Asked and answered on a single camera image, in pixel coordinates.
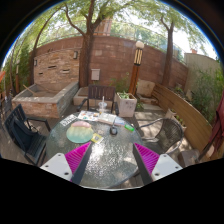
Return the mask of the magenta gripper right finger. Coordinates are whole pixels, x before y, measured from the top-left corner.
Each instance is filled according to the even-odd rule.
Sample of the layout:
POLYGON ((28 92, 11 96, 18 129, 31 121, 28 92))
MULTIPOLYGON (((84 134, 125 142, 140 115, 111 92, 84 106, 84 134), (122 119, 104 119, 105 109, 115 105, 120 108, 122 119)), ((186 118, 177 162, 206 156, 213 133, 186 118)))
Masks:
POLYGON ((144 185, 182 169, 168 154, 157 154, 138 143, 133 144, 133 154, 144 185))

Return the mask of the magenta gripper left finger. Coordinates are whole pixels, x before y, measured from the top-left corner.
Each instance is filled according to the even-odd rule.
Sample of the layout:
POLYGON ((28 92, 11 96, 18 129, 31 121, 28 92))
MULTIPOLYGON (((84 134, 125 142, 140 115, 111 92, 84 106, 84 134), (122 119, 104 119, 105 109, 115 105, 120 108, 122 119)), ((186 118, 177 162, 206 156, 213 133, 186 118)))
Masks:
POLYGON ((66 154, 55 154, 41 169, 79 185, 90 154, 90 143, 85 143, 66 154))

